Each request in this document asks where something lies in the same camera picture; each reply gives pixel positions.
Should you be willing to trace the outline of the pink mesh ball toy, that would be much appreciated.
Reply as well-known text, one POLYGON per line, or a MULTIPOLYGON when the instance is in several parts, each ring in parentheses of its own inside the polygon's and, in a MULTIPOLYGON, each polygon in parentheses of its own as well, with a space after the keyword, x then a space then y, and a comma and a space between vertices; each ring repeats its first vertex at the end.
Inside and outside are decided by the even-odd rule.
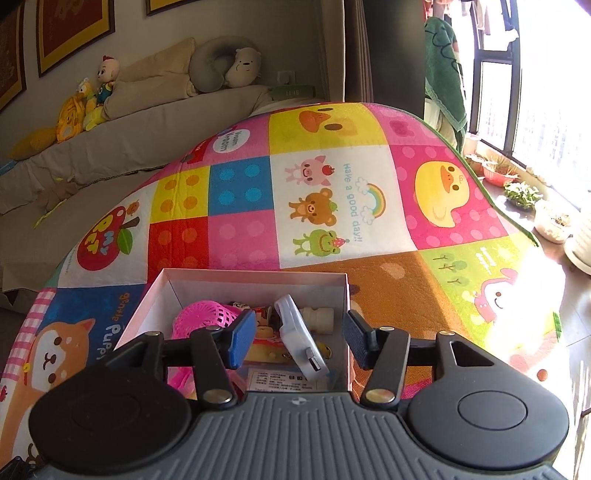
MULTIPOLYGON (((191 303, 183 308, 174 319, 171 338, 174 340, 187 339, 193 330, 208 326, 226 328, 235 321, 240 313, 242 313, 242 309, 238 307, 211 300, 191 303)), ((167 383, 185 398, 197 398, 191 368, 172 367, 168 373, 167 383)))

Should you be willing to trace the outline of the blue wet wipes packet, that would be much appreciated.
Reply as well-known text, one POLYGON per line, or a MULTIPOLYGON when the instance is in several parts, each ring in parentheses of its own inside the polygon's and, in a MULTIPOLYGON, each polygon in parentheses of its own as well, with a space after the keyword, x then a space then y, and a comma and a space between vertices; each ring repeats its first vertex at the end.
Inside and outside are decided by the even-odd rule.
POLYGON ((246 377, 246 390, 276 393, 312 393, 325 391, 325 379, 307 380, 303 374, 290 370, 250 367, 246 377))

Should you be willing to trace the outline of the white toy bottle red cap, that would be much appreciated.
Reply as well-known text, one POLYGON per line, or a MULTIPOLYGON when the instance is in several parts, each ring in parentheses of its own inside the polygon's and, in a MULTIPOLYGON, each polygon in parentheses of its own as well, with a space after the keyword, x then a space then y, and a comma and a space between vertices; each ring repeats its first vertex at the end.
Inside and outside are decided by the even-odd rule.
POLYGON ((311 333, 317 333, 321 335, 331 335, 335 329, 335 314, 334 309, 330 307, 301 308, 301 317, 304 320, 305 326, 311 333))

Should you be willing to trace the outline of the pink cardboard box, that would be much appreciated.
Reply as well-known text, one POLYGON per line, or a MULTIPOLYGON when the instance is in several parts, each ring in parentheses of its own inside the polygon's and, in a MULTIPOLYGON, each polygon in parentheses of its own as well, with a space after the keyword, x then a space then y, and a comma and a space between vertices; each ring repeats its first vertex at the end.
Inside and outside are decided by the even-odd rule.
MULTIPOLYGON (((327 346, 325 363, 329 368, 325 391, 353 389, 352 356, 342 337, 342 315, 349 309, 349 283, 342 273, 189 270, 164 269, 147 290, 116 346, 121 347, 147 331, 159 331, 171 338, 172 323, 183 308, 201 300, 221 304, 242 302, 252 307, 271 306, 277 299, 290 295, 298 308, 330 307, 334 309, 335 329, 331 335, 314 333, 315 340, 327 346)), ((301 373, 297 364, 246 362, 229 377, 240 393, 247 392, 249 368, 290 370, 301 373)))

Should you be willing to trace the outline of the colourful cartoon play mat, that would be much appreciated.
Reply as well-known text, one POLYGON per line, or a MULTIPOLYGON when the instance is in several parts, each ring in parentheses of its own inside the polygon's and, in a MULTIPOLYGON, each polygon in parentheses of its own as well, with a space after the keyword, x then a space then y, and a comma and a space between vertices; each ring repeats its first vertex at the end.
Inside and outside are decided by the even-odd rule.
POLYGON ((1 218, 2 271, 36 280, 1 380, 3 462, 38 462, 33 403, 135 334, 165 269, 345 274, 370 323, 451 329, 538 377, 558 343, 563 275, 409 113, 341 103, 259 115, 123 183, 1 218))

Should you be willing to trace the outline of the red bowl on sill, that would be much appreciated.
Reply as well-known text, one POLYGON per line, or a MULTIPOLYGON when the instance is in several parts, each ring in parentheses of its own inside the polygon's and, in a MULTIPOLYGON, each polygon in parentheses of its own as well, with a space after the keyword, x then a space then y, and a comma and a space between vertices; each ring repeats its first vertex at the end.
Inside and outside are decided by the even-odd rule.
POLYGON ((497 187, 504 187, 518 178, 518 176, 514 174, 497 172, 494 168, 490 168, 488 165, 483 165, 483 171, 485 180, 497 187))

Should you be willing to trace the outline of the white ribbed flower pot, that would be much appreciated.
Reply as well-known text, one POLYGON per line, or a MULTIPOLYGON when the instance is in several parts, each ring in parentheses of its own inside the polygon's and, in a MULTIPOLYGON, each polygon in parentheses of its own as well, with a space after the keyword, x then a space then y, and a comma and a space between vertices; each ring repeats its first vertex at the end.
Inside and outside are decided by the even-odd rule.
POLYGON ((591 236, 590 226, 579 228, 564 244, 567 258, 579 270, 591 274, 591 236))

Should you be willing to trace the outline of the beige sofa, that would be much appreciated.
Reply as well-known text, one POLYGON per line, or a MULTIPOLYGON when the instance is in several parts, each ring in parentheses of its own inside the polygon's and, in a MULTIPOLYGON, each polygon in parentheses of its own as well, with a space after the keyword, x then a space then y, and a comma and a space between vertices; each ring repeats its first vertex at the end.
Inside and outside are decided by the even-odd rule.
POLYGON ((1 289, 38 291, 101 215, 198 142, 269 105, 270 88, 229 89, 107 121, 1 177, 1 289))

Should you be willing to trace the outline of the yellow tiger plush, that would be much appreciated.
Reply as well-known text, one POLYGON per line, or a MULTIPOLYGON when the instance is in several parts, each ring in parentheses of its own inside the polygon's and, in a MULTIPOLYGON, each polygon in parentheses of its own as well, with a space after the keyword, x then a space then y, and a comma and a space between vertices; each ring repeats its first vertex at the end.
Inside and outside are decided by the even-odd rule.
POLYGON ((55 128, 56 142, 65 142, 83 130, 85 117, 84 98, 78 94, 69 97, 62 105, 55 128))

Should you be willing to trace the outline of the yellow banana plush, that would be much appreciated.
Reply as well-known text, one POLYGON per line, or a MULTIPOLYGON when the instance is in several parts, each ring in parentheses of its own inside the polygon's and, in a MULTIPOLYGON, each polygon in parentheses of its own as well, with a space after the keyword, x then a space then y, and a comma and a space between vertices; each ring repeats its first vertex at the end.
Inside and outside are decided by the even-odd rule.
POLYGON ((56 132, 54 128, 35 130, 13 146, 9 158, 14 161, 26 160, 49 148, 55 142, 56 132))

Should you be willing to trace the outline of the green towel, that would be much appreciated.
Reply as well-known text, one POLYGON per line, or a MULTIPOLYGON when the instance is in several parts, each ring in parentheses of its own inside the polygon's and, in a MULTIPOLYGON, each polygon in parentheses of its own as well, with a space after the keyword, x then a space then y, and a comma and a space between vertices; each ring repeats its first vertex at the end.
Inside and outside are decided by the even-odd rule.
POLYGON ((461 152, 468 115, 458 41, 453 27, 435 16, 425 23, 425 59, 425 94, 441 112, 438 129, 461 152))

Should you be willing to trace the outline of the beige pillow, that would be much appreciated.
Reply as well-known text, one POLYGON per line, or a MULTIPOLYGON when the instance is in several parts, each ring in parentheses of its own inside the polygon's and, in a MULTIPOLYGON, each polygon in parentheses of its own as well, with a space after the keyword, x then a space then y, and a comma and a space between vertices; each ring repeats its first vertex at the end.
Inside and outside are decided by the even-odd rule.
POLYGON ((104 103, 102 116, 114 120, 197 95, 189 77, 195 40, 188 37, 123 68, 104 103))

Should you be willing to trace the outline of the grey neck pillow bear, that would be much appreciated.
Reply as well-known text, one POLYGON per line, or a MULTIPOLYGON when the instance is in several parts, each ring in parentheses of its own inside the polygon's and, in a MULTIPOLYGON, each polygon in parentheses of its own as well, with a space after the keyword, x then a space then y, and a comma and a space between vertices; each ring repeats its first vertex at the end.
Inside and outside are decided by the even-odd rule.
POLYGON ((256 82, 263 56, 249 40, 224 36, 209 40, 195 49, 189 77, 199 93, 224 88, 242 88, 256 82))

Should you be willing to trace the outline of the cartoon boy doll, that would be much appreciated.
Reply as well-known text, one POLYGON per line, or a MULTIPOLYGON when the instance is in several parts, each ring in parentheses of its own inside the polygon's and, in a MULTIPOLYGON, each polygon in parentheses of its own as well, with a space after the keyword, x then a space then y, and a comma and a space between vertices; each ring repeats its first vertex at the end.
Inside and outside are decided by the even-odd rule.
POLYGON ((98 88, 95 91, 88 90, 85 93, 85 117, 83 129, 90 131, 105 122, 103 107, 106 100, 113 93, 114 83, 119 75, 119 62, 111 56, 104 55, 99 65, 96 79, 98 88))

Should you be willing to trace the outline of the framed red picture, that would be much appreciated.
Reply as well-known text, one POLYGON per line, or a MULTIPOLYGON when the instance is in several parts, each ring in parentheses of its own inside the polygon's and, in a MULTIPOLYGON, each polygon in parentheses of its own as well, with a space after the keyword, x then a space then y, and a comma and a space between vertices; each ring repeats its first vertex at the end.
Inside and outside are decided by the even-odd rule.
POLYGON ((38 0, 37 69, 43 77, 115 31, 113 0, 38 0))

